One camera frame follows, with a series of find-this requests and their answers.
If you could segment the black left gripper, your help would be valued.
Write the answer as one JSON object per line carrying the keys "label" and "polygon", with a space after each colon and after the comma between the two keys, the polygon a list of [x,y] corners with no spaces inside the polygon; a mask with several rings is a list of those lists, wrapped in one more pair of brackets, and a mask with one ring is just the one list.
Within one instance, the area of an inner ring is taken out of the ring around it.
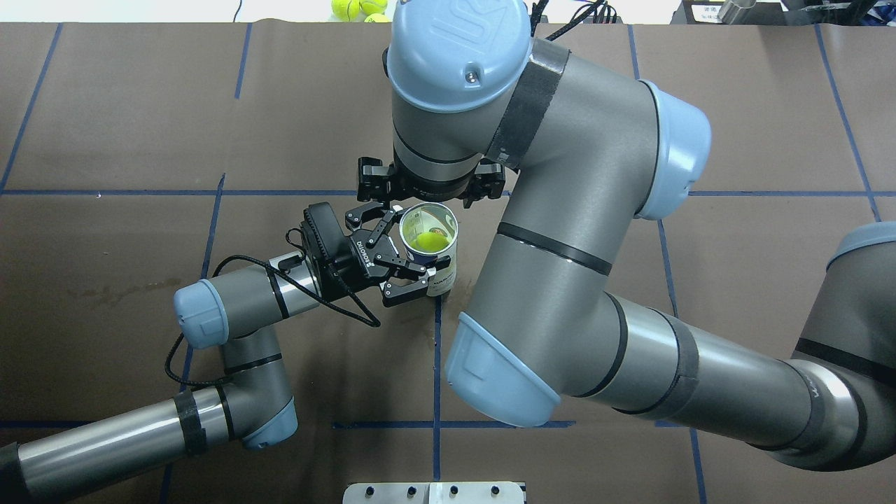
{"label": "black left gripper", "polygon": [[[385,307],[394,307],[426,297],[436,272],[451,265],[448,256],[431,265],[420,265],[400,256],[384,256],[379,244],[370,249],[367,242],[378,242],[407,213],[400,205],[370,202],[345,213],[349,237],[323,236],[318,252],[318,274],[323,295],[344,295],[346,287],[357,293],[380,284]],[[373,260],[377,253],[378,265]]]}

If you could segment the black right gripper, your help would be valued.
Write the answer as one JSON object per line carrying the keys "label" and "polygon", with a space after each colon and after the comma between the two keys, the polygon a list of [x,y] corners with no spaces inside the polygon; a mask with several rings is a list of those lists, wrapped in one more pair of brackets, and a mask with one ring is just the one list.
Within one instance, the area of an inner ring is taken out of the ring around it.
{"label": "black right gripper", "polygon": [[391,199],[400,201],[414,198],[431,203],[461,199],[466,195],[474,173],[475,169],[471,169],[450,181],[433,181],[417,176],[408,169],[399,169],[391,179]]}

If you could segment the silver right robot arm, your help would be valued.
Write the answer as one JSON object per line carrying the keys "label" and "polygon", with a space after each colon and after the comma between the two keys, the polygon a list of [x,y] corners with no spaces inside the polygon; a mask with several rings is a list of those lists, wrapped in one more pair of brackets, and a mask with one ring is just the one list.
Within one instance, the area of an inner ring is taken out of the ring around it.
{"label": "silver right robot arm", "polygon": [[522,1],[400,1],[385,70],[395,167],[458,197],[482,159],[518,173],[444,375],[518,427],[563,396],[847,471],[894,455],[894,223],[849,232],[789,360],[608,293],[634,219],[679,207],[711,149],[703,111],[533,38]]}

